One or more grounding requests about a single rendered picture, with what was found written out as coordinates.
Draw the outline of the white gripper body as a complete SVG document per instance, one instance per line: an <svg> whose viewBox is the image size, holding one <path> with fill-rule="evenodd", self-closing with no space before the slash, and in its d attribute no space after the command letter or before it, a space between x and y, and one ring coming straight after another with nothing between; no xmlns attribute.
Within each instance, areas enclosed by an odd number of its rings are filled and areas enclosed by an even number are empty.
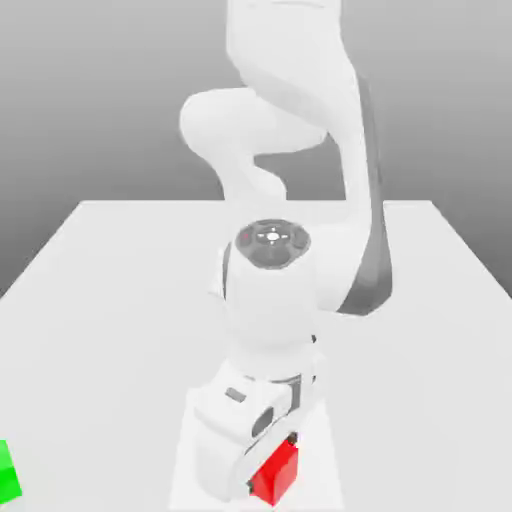
<svg viewBox="0 0 512 512"><path fill-rule="evenodd" d="M200 487L222 502L250 497L248 482L289 436L298 441L301 411L277 405L208 404L194 407L194 446Z"/></svg>

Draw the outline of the small red cube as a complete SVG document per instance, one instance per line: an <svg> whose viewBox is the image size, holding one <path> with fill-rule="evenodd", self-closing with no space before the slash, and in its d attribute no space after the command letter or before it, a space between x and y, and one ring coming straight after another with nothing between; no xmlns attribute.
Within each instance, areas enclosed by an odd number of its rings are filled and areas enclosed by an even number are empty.
<svg viewBox="0 0 512 512"><path fill-rule="evenodd" d="M248 482L249 495L275 506L294 483L298 472L297 437L289 435Z"/></svg>

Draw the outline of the small green cube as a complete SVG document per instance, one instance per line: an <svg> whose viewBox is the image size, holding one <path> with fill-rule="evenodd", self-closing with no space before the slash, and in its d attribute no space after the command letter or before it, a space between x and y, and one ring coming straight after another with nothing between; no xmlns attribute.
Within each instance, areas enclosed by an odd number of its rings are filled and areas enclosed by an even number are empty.
<svg viewBox="0 0 512 512"><path fill-rule="evenodd" d="M22 495L22 489L5 440L0 440L0 505Z"/></svg>

